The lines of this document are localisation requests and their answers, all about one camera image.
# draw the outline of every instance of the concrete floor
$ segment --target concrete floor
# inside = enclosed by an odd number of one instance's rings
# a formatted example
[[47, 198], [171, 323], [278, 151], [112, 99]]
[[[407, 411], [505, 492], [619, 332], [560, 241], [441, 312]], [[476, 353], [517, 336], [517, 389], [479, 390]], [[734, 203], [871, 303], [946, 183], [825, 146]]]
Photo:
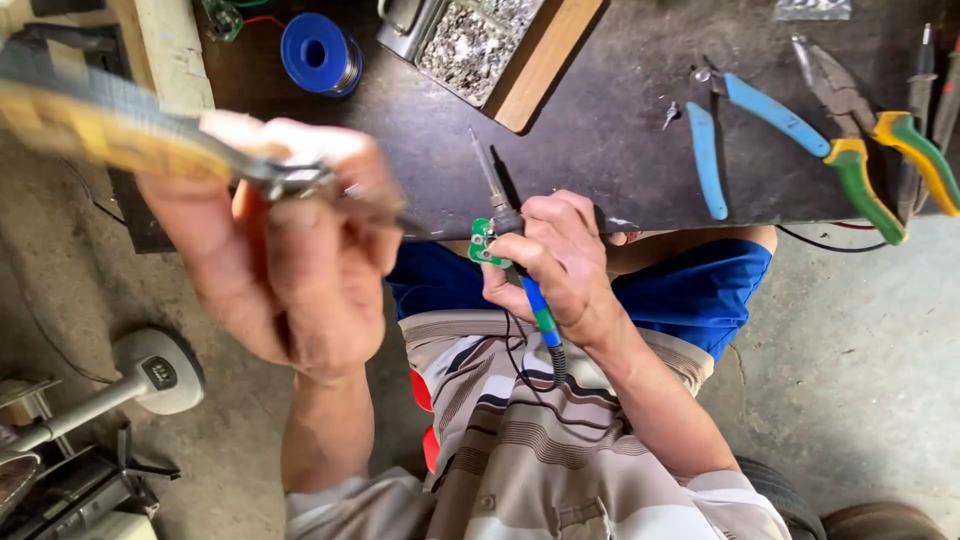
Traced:
[[[165, 537], [279, 538], [288, 370], [247, 354], [205, 317], [175, 255], [134, 255], [126, 232], [85, 201], [61, 162], [5, 135], [0, 162], [0, 234], [9, 248], [0, 254], [0, 373], [63, 379], [51, 391], [54, 409], [98, 386], [44, 341], [17, 281], [63, 351], [103, 376], [115, 376], [112, 336], [147, 322], [179, 330], [206, 371], [204, 402], [171, 417], [127, 405], [76, 434], [111, 441], [125, 415], [143, 459], [183, 470], [182, 479], [156, 486]], [[107, 203], [106, 175], [82, 170]], [[906, 246], [868, 255], [830, 254], [782, 235], [750, 324], [703, 390], [734, 450], [780, 468], [821, 512], [899, 500], [960, 534], [955, 227], [912, 224]], [[837, 244], [876, 240], [833, 227], [798, 231], [828, 233], [823, 241]], [[396, 326], [368, 370], [377, 431], [371, 470], [400, 464], [421, 472], [430, 419], [411, 397]]]

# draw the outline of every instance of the man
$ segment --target man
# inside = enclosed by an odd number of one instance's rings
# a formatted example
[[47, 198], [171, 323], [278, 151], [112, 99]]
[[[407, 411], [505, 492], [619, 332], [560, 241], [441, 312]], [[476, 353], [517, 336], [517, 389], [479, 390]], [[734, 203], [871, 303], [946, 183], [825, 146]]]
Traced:
[[[201, 125], [237, 147], [321, 151], [345, 184], [393, 189], [365, 135], [225, 112]], [[269, 209], [244, 184], [232, 201], [189, 179], [138, 184], [211, 316], [296, 370], [281, 452], [289, 538], [788, 537], [694, 399], [746, 322], [776, 248], [769, 228], [666, 234], [611, 248], [608, 265], [588, 199], [528, 200], [525, 236], [490, 250], [525, 266], [553, 311], [569, 364], [554, 388], [530, 305], [502, 270], [481, 276], [436, 244], [398, 248], [399, 231], [313, 199]], [[625, 275], [611, 284], [608, 268]], [[367, 475], [364, 363], [383, 339], [384, 277], [436, 415], [439, 474], [425, 488], [400, 470]]]

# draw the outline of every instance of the blue spool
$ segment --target blue spool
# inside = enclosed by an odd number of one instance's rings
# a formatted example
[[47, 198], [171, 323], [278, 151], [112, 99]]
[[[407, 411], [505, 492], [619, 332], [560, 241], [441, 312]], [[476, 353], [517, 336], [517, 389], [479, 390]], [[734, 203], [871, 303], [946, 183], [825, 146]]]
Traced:
[[319, 13], [302, 13], [287, 24], [280, 57], [298, 86], [330, 97], [353, 92], [363, 72], [356, 41]]

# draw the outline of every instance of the pliers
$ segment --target pliers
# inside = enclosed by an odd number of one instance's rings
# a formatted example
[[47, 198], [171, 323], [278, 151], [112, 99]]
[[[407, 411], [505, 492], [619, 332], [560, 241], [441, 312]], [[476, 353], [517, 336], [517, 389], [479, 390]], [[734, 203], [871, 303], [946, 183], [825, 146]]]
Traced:
[[840, 126], [842, 134], [830, 142], [824, 162], [837, 170], [847, 198], [891, 245], [907, 239], [901, 221], [877, 198], [867, 174], [867, 146], [863, 134], [883, 146], [897, 149], [920, 170], [927, 189], [944, 214], [960, 215], [960, 189], [944, 155], [917, 132], [906, 111], [874, 113], [857, 90], [853, 76], [823, 47], [801, 35], [793, 36], [806, 85]]
[[707, 57], [704, 66], [690, 75], [689, 98], [685, 104], [693, 133], [693, 154], [697, 160], [700, 187], [713, 219], [727, 219], [727, 203], [720, 185], [717, 160], [716, 124], [710, 111], [715, 97], [726, 97], [797, 141], [807, 152], [825, 158], [830, 144], [800, 116], [780, 102], [744, 83], [731, 72], [721, 72]]

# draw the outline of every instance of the dark table top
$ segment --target dark table top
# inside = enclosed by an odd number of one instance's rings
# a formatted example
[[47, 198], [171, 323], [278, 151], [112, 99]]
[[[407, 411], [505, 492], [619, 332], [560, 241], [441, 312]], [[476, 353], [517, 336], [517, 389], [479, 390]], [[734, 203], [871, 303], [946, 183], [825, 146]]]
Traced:
[[[490, 214], [468, 126], [495, 145], [521, 199], [561, 188], [587, 195], [606, 215], [608, 231], [853, 219], [831, 168], [759, 118], [721, 102], [730, 218], [714, 221], [701, 196], [689, 124], [684, 118], [660, 130], [670, 102], [684, 101], [690, 65], [707, 54], [829, 138], [838, 133], [804, 86], [792, 31], [832, 51], [878, 105], [903, 110], [924, 24], [943, 29], [946, 49], [960, 20], [949, 0], [855, 0], [850, 21], [802, 23], [775, 21], [774, 0], [612, 0], [520, 136], [379, 45], [374, 0], [273, 4], [281, 19], [323, 12], [353, 32], [365, 55], [360, 86], [347, 99], [299, 89], [280, 63], [280, 29], [255, 23], [231, 44], [204, 38], [217, 107], [373, 135], [412, 212], [436, 239], [466, 238], [473, 219]], [[958, 152], [948, 157], [960, 162]], [[895, 152], [872, 148], [875, 188], [888, 204], [886, 183], [898, 180], [899, 163]]]

